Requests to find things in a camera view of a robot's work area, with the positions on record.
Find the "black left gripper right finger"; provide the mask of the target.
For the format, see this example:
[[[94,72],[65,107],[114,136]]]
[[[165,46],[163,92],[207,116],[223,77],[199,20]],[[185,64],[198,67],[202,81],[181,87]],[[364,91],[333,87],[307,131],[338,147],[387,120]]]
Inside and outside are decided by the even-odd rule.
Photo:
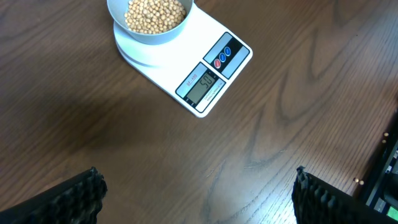
[[[297,224],[395,224],[352,196],[297,168],[292,191]]]

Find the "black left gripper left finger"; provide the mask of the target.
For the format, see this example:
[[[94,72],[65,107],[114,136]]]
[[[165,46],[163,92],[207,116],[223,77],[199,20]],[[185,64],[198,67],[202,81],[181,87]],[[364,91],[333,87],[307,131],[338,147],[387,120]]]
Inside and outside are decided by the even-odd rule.
[[[8,224],[96,224],[108,191],[104,176],[92,167],[1,212]]]

